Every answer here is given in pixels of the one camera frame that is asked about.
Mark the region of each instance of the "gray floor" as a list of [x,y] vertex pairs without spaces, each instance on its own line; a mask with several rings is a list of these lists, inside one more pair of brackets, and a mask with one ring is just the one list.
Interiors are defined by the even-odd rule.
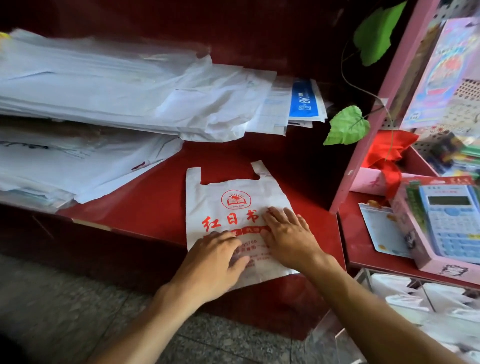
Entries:
[[[0,332],[33,363],[84,363],[147,305],[148,296],[0,255]],[[286,339],[197,313],[159,363],[337,364],[332,340]]]

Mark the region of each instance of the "blue calculator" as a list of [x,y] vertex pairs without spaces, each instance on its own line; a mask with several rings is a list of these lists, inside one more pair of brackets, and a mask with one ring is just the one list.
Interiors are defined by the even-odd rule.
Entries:
[[480,264],[480,213],[473,186],[420,186],[437,255]]

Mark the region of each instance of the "person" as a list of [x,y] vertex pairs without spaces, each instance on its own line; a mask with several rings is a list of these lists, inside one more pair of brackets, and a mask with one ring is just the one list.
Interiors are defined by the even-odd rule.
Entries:
[[[463,363],[368,292],[323,252],[307,222],[288,208],[269,208],[262,231],[272,256],[307,277],[370,364]],[[231,232],[198,240],[173,279],[160,287],[127,332],[92,364],[153,364],[183,322],[202,304],[227,292],[249,262],[230,260],[241,245]]]

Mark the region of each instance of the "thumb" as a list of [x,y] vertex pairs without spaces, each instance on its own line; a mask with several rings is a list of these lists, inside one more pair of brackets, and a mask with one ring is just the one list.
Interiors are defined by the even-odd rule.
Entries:
[[262,236],[262,238],[265,240],[265,243],[267,243],[269,247],[272,246],[273,243],[275,243],[275,238],[270,231],[262,229],[260,231],[260,235]]
[[235,284],[240,277],[240,274],[245,270],[248,262],[250,262],[250,257],[248,255],[238,258],[238,260],[228,268],[229,274],[233,280],[233,284]]

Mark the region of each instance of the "forearm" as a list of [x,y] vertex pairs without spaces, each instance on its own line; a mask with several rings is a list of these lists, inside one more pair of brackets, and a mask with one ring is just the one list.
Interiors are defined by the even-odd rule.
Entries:
[[463,363],[338,264],[313,264],[306,273],[370,364]]
[[196,306],[163,286],[127,332],[91,364],[154,364]]

